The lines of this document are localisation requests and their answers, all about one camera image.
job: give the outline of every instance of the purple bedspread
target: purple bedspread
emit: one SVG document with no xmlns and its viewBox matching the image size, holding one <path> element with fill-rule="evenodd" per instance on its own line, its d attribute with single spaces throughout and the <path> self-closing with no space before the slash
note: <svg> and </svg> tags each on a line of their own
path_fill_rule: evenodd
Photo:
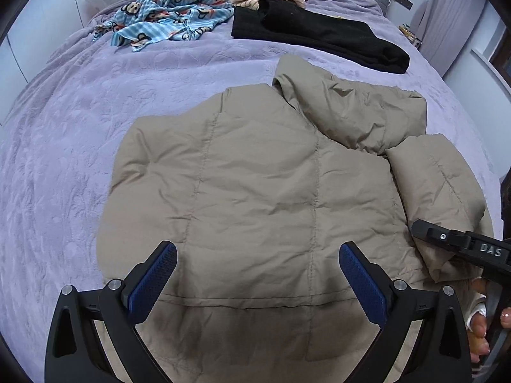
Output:
<svg viewBox="0 0 511 383">
<path fill-rule="evenodd" d="M 192 42 L 163 41 L 133 53 L 91 41 L 99 15 L 68 38 L 17 98 L 0 147 L 0 331 L 35 383 L 63 285 L 102 286 L 95 235 L 114 155 L 142 115 L 179 114 L 229 86 L 271 84 L 279 57 L 293 53 L 340 78 L 417 90 L 429 134 L 443 133 L 474 171 L 502 235 L 499 182 L 471 119 L 418 51 L 372 0 L 310 0 L 307 9 L 368 23 L 405 49 L 405 75 L 364 68 L 300 46 L 234 40 L 231 23 Z"/>
</svg>

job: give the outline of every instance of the jacket seam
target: jacket seam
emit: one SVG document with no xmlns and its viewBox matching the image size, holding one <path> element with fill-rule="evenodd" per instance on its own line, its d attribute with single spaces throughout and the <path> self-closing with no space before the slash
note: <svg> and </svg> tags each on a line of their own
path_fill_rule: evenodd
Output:
<svg viewBox="0 0 511 383">
<path fill-rule="evenodd" d="M 193 218 L 193 215 L 194 215 L 194 212 L 195 212 L 195 205 L 197 203 L 197 196 L 199 194 L 200 185 L 203 182 L 202 174 L 204 172 L 204 168 L 206 167 L 206 160 L 208 159 L 208 153 L 209 153 L 209 150 L 210 150 L 211 143 L 213 142 L 213 136 L 215 134 L 215 129 L 217 127 L 218 117 L 220 116 L 221 112 L 222 112 L 222 109 L 220 108 L 220 111 L 218 111 L 216 113 L 216 115 L 215 115 L 215 117 L 213 119 L 213 124 L 211 126 L 212 127 L 211 128 L 211 134 L 208 137 L 208 139 L 206 139 L 206 141 L 204 143 L 204 147 L 202 149 L 202 154 L 203 154 L 202 163 L 200 165 L 200 169 L 199 169 L 199 172 L 197 174 L 197 185 L 195 186 L 194 191 L 193 191 L 193 195 L 192 195 L 192 208 L 190 209 L 190 216 L 188 217 L 187 226 L 185 228 L 185 237 L 184 237 L 184 240 L 182 242 L 183 245 L 186 245 L 188 243 L 188 234 L 190 232 L 190 225 L 192 224 L 192 218 Z M 182 283 L 182 273 L 183 272 L 181 272 L 180 279 L 179 279 L 180 283 Z"/>
<path fill-rule="evenodd" d="M 451 191 L 453 192 L 453 194 L 456 196 L 456 198 L 458 199 L 458 202 L 459 204 L 461 204 L 461 208 L 463 209 L 463 213 L 465 213 L 465 216 L 467 217 L 467 221 L 470 223 L 470 217 L 469 217 L 469 214 L 467 213 L 467 208 L 465 207 L 465 204 L 463 203 L 463 201 L 459 198 L 459 195 L 458 193 L 456 192 L 456 190 L 454 190 L 454 187 L 452 186 L 452 184 L 449 182 L 449 179 L 447 178 L 447 176 L 445 175 L 445 173 L 442 171 L 442 168 L 440 166 L 440 164 L 438 163 L 438 161 L 435 160 L 435 158 L 430 154 L 430 152 L 428 152 L 428 156 L 429 158 L 431 159 L 431 161 L 433 161 L 433 163 L 435 163 L 436 167 L 439 169 L 440 171 L 440 174 L 442 174 L 442 177 L 444 178 L 445 182 L 447 183 L 447 185 L 449 186 L 449 188 L 451 189 Z"/>
<path fill-rule="evenodd" d="M 386 151 L 385 151 L 385 139 L 386 139 L 385 136 L 387 135 L 387 127 L 388 127 L 388 122 L 389 122 L 387 109 L 384 108 L 384 106 L 382 106 L 382 105 L 380 105 L 380 108 L 382 109 L 383 114 L 385 116 L 385 128 L 383 128 L 382 143 L 378 148 L 378 155 L 386 153 Z"/>
<path fill-rule="evenodd" d="M 408 271 L 405 271 L 401 275 L 406 275 L 406 274 L 409 274 L 409 273 L 415 272 L 415 271 L 422 271 L 423 269 L 424 269 L 424 267 L 421 266 L 421 267 L 418 267 L 418 268 L 415 268 L 415 269 L 410 269 Z M 214 301 L 214 300 L 252 301 L 252 300 L 259 300 L 259 299 L 282 299 L 282 300 L 286 300 L 286 299 L 295 299 L 295 298 L 310 298 L 312 300 L 313 297 L 321 297 L 321 296 L 327 296 L 327 295 L 331 295 L 331 294 L 339 294 L 339 293 L 347 291 L 348 289 L 349 289 L 349 287 L 346 287 L 344 289 L 339 289 L 339 290 L 336 290 L 336 291 L 323 292 L 321 294 L 313 294 L 313 295 L 299 295 L 299 296 L 296 296 L 296 297 L 210 298 L 210 297 L 181 297 L 179 295 L 173 295 L 173 294 L 162 294 L 162 295 L 165 295 L 165 296 L 168 296 L 168 297 L 172 297 L 172 298 L 178 298 L 178 299 L 190 299 L 190 300 L 193 300 L 193 299 L 204 299 L 204 300 L 211 300 L 211 301 Z"/>
<path fill-rule="evenodd" d="M 203 372 L 199 371 L 199 370 L 193 370 L 189 367 L 186 367 L 186 366 L 181 366 L 180 364 L 178 363 L 175 363 L 175 362 L 172 362 L 170 361 L 168 358 L 166 357 L 161 357 L 161 356 L 154 356 L 154 358 L 156 360 L 160 360 L 160 361 L 163 361 L 165 363 L 167 363 L 169 366 L 172 366 L 176 369 L 181 369 L 181 370 L 184 370 L 184 371 L 187 371 L 189 373 L 193 373 L 195 374 L 195 380 L 193 381 L 194 383 L 196 383 L 196 381 L 199 379 L 199 377 L 203 374 Z"/>
<path fill-rule="evenodd" d="M 314 197 L 314 203 L 312 206 L 312 217 L 313 217 L 313 235 L 312 235 L 312 247 L 311 247 L 311 261 L 309 266 L 309 304 L 312 306 L 314 296 L 312 295 L 312 280 L 313 280 L 313 265 L 314 265 L 314 250 L 317 248 L 317 207 L 319 203 L 319 136 L 317 130 L 316 133 L 316 148 L 314 154 L 316 156 L 316 192 Z M 307 348 L 305 351 L 306 358 L 309 356 L 309 350 L 312 340 L 312 309 L 309 310 L 309 331 L 307 336 Z"/>
<path fill-rule="evenodd" d="M 416 268 L 416 269 L 412 269 L 412 270 L 409 270 L 407 271 L 406 273 L 410 273 L 410 272 L 415 272 L 415 271 L 422 271 L 423 270 L 423 267 L 419 267 L 419 268 Z M 412 286 L 416 283 L 421 283 L 423 282 L 424 280 L 418 280 L 416 282 L 412 282 L 410 283 L 409 285 Z M 278 297 L 268 297 L 267 299 L 276 299 Z M 211 300 L 214 300 L 214 299 L 228 299 L 228 300 L 237 300 L 235 298 L 208 298 L 208 299 L 211 299 Z M 221 305 L 221 304 L 218 304 L 218 305 L 182 305 L 182 306 L 186 306 L 186 307 L 191 307 L 191 308 L 231 308 L 231 309 L 275 309 L 275 308 L 290 308 L 290 309 L 293 309 L 293 308 L 299 308 L 299 307 L 310 307 L 311 309 L 314 308 L 314 307 L 320 307 L 320 306 L 323 306 L 323 305 L 328 305 L 328 304 L 332 304 L 332 303 L 335 303 L 335 302 L 344 302 L 344 301 L 352 301 L 352 300 L 355 300 L 357 299 L 356 296 L 353 296 L 351 298 L 346 298 L 346 299 L 335 299 L 335 300 L 332 300 L 332 301 L 326 301 L 326 302 L 322 302 L 320 304 L 298 304 L 296 306 L 292 306 L 292 307 L 288 307 L 288 306 L 285 306 L 285 305 L 279 305 L 279 306 L 272 306 L 272 307 L 244 307 L 244 308 L 240 308 L 240 307 L 233 307 L 233 306 L 228 306 L 228 305 Z M 163 299 L 159 299 L 158 298 L 158 301 L 159 302 L 163 302 L 165 304 L 172 304 L 172 305 L 180 305 L 178 304 L 177 302 L 173 302 L 173 301 L 167 301 L 167 300 L 163 300 Z"/>
</svg>

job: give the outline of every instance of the screw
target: screw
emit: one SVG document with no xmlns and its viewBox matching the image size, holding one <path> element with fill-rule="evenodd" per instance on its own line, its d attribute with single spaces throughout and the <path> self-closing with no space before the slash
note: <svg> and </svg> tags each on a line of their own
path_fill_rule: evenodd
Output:
<svg viewBox="0 0 511 383">
<path fill-rule="evenodd" d="M 66 285 L 64 288 L 62 288 L 61 292 L 63 295 L 69 295 L 72 291 L 72 285 Z"/>
<path fill-rule="evenodd" d="M 111 280 L 109 283 L 108 283 L 108 287 L 112 290 L 112 291 L 115 291 L 116 289 L 119 289 L 121 287 L 121 280 L 120 279 L 113 279 Z"/>
<path fill-rule="evenodd" d="M 400 291 L 404 291 L 408 284 L 403 281 L 402 279 L 398 279 L 397 281 L 394 281 L 394 288 Z"/>
<path fill-rule="evenodd" d="M 449 296 L 454 295 L 453 287 L 451 287 L 449 285 L 444 286 L 444 294 L 449 295 Z"/>
</svg>

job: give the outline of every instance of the human hand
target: human hand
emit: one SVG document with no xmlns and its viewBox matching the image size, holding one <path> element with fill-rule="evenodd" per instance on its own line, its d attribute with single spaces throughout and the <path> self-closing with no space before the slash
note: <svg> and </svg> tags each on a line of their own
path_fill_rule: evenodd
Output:
<svg viewBox="0 0 511 383">
<path fill-rule="evenodd" d="M 485 279 L 476 279 L 472 282 L 472 289 L 480 294 L 486 295 L 486 283 Z M 511 308 L 504 309 L 500 316 L 500 322 L 502 327 L 511 328 Z M 474 314 L 470 321 L 470 327 L 472 331 L 467 330 L 469 337 L 470 346 L 470 359 L 472 363 L 479 362 L 479 356 L 486 356 L 490 354 L 490 346 L 486 341 L 486 317 L 480 313 Z"/>
</svg>

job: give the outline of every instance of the wardrobe door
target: wardrobe door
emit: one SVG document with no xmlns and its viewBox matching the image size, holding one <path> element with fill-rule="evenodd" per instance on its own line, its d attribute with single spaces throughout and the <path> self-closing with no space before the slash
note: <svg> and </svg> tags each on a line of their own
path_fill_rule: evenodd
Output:
<svg viewBox="0 0 511 383">
<path fill-rule="evenodd" d="M 0 68 L 0 125 L 4 125 L 12 102 L 27 84 L 7 39 L 4 39 L 0 45 L 0 65 L 2 65 Z"/>
<path fill-rule="evenodd" d="M 29 0 L 8 33 L 12 52 L 27 81 L 81 28 L 76 0 Z"/>
</svg>

